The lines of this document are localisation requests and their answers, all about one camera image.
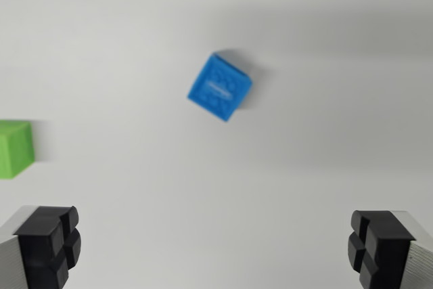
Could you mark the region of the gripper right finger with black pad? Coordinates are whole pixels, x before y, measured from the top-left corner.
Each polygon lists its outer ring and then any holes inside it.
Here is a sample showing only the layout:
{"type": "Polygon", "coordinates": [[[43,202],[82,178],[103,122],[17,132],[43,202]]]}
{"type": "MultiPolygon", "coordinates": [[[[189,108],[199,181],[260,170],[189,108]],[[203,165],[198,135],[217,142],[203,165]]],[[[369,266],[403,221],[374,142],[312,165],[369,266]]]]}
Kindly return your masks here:
{"type": "Polygon", "coordinates": [[[348,259],[366,289],[432,287],[432,236],[402,210],[356,210],[348,259]]]}

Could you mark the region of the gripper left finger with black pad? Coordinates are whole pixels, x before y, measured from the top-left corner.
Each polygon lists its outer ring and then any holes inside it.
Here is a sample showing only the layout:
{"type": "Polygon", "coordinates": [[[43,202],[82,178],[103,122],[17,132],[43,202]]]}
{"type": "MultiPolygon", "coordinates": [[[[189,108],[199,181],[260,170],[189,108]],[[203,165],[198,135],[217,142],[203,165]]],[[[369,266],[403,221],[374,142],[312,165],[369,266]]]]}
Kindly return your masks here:
{"type": "Polygon", "coordinates": [[[1,287],[63,288],[78,263],[75,206],[20,207],[1,226],[1,287]]]}

